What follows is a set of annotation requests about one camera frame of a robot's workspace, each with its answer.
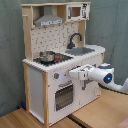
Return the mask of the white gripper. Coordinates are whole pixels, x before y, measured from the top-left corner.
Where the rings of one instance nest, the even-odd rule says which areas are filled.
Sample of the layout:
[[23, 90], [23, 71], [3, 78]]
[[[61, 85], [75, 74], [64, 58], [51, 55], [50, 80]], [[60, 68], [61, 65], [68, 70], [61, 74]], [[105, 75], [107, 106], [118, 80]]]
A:
[[69, 71], [69, 75], [73, 78], [77, 78], [80, 80], [87, 80], [88, 79], [88, 72], [92, 68], [91, 65], [84, 65], [78, 68], [72, 69]]

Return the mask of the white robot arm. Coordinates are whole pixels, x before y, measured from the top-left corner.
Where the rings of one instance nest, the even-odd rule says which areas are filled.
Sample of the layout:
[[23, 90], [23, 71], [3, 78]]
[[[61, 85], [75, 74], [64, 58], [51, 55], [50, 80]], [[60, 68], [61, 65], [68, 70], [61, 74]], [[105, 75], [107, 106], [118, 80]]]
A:
[[70, 70], [69, 75], [79, 80], [94, 80], [110, 90], [128, 95], [128, 78], [123, 85], [115, 84], [114, 69], [107, 63], [98, 67], [86, 64]]

